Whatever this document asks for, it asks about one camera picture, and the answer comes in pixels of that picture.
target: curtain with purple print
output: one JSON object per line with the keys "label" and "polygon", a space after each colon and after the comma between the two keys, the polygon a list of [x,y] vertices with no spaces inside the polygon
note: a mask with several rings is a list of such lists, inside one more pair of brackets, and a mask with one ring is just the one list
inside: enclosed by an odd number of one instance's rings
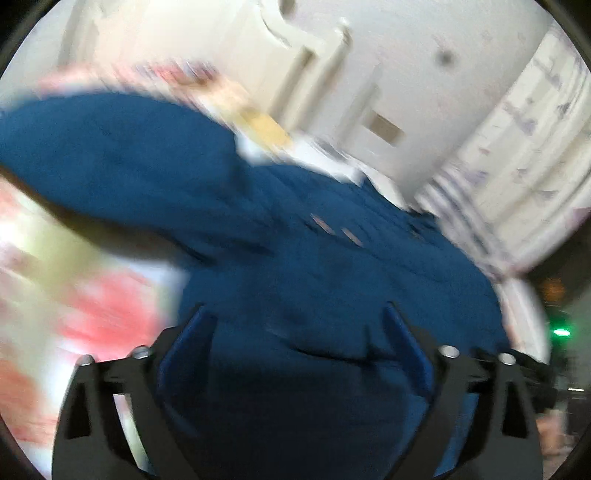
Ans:
{"label": "curtain with purple print", "polygon": [[417,201],[497,281],[537,265],[591,214],[591,74],[558,24]]}

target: white wall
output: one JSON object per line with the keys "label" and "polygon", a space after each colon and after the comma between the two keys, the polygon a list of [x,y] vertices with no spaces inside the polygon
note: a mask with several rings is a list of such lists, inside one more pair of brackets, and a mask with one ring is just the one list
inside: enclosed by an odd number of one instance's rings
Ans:
{"label": "white wall", "polygon": [[[352,52],[311,123],[335,140],[339,121],[375,65],[375,110],[405,135],[390,146],[364,128],[348,150],[395,180],[407,197],[498,103],[532,58],[550,18],[534,0],[295,0],[288,17],[321,34],[350,21]],[[440,50],[454,62],[442,67]]]}

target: white curtain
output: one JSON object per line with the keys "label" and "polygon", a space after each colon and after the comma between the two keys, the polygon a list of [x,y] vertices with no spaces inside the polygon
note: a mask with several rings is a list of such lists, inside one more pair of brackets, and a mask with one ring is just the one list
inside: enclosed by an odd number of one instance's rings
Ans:
{"label": "white curtain", "polygon": [[499,281],[538,264],[589,216],[591,76],[556,23],[416,199]]}

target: metal screw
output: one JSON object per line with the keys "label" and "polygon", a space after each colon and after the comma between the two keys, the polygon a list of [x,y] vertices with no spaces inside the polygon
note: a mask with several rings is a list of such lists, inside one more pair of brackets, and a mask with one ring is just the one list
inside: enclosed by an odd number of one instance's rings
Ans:
{"label": "metal screw", "polygon": [[152,355],[152,350],[150,350],[150,347],[145,345],[137,346],[131,351],[131,356],[137,360],[148,358],[150,355]]}
{"label": "metal screw", "polygon": [[92,358],[92,355],[82,355],[77,361],[76,365],[79,367],[83,367],[85,365],[91,365],[95,363],[95,359]]}
{"label": "metal screw", "polygon": [[446,358],[457,358],[460,356],[460,351],[451,345],[443,345],[439,347],[439,353]]}
{"label": "metal screw", "polygon": [[510,353],[500,354],[499,360],[501,361],[502,364],[505,364],[505,365],[515,365],[517,363],[517,360],[515,360],[515,357],[513,355],[511,355]]}

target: yellow object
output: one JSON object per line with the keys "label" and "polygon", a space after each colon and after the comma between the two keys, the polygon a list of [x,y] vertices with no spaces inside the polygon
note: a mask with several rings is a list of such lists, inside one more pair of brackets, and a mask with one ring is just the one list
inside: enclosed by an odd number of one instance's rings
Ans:
{"label": "yellow object", "polygon": [[246,133],[252,135],[252,140],[263,148],[274,150],[291,144],[287,132],[266,113],[245,109],[240,114],[239,122],[246,127]]}

